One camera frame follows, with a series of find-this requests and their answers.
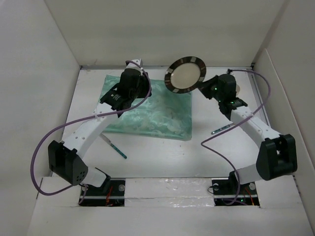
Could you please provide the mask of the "dark rimmed dinner plate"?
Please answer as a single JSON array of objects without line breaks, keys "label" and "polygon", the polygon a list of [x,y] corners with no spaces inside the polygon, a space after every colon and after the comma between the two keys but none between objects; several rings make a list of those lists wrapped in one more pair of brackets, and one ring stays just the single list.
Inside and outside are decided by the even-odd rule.
[{"label": "dark rimmed dinner plate", "polygon": [[164,84],[173,93],[188,93],[201,87],[206,75],[205,62],[195,56],[176,60],[166,70]]}]

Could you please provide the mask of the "fork with green handle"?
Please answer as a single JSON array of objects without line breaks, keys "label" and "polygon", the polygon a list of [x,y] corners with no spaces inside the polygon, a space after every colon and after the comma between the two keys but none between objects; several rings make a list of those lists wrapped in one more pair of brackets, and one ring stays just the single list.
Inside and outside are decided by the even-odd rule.
[{"label": "fork with green handle", "polygon": [[228,125],[225,125],[225,126],[219,128],[219,129],[216,129],[216,130],[212,131],[211,134],[212,134],[212,135],[215,135],[215,134],[220,133],[220,132],[222,132],[222,131],[224,131],[224,130],[227,130],[228,128],[233,127],[233,126],[234,126],[233,123],[228,124]]}]

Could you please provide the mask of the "green patterned cloth placemat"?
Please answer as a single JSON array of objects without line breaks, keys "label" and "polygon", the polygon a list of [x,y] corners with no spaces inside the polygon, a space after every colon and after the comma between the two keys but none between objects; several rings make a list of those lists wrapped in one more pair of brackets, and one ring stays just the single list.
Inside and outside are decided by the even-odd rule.
[{"label": "green patterned cloth placemat", "polygon": [[170,92],[162,80],[151,80],[152,95],[123,113],[105,133],[189,141],[192,138],[192,94]]}]

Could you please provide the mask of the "knife with green handle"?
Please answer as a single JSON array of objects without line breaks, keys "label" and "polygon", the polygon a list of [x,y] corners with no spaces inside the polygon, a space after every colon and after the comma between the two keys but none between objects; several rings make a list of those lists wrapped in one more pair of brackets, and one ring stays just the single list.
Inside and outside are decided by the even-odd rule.
[{"label": "knife with green handle", "polygon": [[127,156],[119,148],[117,148],[104,134],[100,134],[100,138],[102,138],[120,156],[122,156],[124,159],[127,159]]}]

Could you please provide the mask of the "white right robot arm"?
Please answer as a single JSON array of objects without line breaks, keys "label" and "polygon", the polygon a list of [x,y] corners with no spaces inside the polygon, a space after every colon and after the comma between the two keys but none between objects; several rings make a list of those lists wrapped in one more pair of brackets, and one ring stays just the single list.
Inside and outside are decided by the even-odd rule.
[{"label": "white right robot arm", "polygon": [[215,99],[219,109],[259,148],[255,164],[232,171],[227,187],[234,194],[245,189],[247,183],[272,180],[297,171],[295,138],[283,135],[254,116],[247,103],[236,95],[236,80],[231,74],[215,76],[199,87],[208,99]]}]

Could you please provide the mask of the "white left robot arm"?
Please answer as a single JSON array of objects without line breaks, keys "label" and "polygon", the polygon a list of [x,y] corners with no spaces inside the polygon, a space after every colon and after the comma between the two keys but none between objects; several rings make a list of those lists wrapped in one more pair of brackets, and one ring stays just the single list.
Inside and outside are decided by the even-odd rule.
[{"label": "white left robot arm", "polygon": [[87,184],[93,186],[97,194],[106,194],[110,188],[110,176],[88,167],[83,157],[107,126],[133,109],[135,99],[145,100],[151,95],[150,89],[148,76],[141,68],[126,68],[120,81],[100,99],[90,118],[63,141],[49,144],[50,170],[73,186]]}]

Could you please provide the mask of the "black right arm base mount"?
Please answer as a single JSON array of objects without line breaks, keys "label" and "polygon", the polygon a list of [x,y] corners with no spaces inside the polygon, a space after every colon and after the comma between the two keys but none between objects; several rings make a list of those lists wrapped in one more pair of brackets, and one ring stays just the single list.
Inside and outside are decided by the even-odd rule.
[{"label": "black right arm base mount", "polygon": [[236,177],[217,177],[211,179],[212,183],[207,191],[213,194],[214,205],[218,206],[260,206],[255,182],[241,184],[238,190]]}]

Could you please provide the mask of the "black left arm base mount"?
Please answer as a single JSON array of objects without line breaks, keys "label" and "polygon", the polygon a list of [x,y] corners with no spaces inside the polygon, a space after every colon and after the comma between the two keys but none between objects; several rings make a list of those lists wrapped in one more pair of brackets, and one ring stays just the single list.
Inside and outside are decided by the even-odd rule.
[{"label": "black left arm base mount", "polygon": [[125,206],[126,179],[113,178],[105,190],[82,185],[78,205],[82,207],[124,207]]}]

